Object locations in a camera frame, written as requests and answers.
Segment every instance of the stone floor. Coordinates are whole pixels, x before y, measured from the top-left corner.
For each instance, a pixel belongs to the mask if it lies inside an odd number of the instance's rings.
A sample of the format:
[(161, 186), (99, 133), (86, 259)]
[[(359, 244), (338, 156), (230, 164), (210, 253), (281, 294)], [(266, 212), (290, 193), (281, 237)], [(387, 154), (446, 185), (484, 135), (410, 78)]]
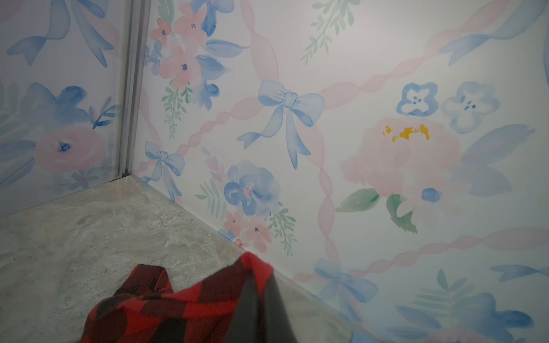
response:
[[(75, 342), (136, 264), (165, 267), (180, 290), (239, 254), (132, 177), (0, 218), (0, 341)], [(349, 342), (336, 316), (278, 284), (300, 342)]]

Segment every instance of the floral wallpaper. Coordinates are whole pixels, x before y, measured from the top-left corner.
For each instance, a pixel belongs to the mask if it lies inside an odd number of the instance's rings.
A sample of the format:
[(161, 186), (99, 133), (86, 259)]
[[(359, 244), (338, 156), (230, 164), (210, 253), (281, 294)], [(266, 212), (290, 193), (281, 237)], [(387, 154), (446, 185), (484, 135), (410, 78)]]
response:
[(543, 341), (547, 2), (154, 0), (132, 172), (380, 342)]
[(114, 179), (126, 2), (0, 5), (0, 215)]

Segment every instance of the floor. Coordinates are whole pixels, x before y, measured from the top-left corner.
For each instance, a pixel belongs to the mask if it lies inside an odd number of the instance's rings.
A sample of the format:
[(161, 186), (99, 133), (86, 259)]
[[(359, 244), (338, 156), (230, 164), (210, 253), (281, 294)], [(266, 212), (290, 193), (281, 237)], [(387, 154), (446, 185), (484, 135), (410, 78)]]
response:
[[(167, 269), (175, 290), (240, 252), (152, 188), (126, 177), (0, 218), (0, 341), (75, 342), (88, 312), (137, 263)], [(302, 343), (349, 342), (323, 305), (278, 280)]]

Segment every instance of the red and black plaid fabric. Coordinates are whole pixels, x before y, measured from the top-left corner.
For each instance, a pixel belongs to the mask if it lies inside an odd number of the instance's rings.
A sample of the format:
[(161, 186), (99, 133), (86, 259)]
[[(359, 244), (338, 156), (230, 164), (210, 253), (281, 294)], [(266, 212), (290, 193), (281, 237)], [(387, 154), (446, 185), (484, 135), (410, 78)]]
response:
[(234, 325), (247, 279), (255, 278), (261, 302), (267, 281), (274, 282), (272, 273), (270, 265), (247, 252), (233, 265), (173, 293), (164, 268), (137, 265), (115, 295), (88, 315), (80, 342), (222, 343)]

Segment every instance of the checkered garment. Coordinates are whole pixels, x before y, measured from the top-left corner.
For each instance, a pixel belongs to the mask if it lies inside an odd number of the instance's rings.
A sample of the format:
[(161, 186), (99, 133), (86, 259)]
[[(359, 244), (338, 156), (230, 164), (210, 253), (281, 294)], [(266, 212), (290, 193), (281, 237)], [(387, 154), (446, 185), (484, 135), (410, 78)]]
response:
[(167, 272), (137, 265), (86, 319), (80, 343), (296, 343), (273, 268), (247, 252), (174, 293)]

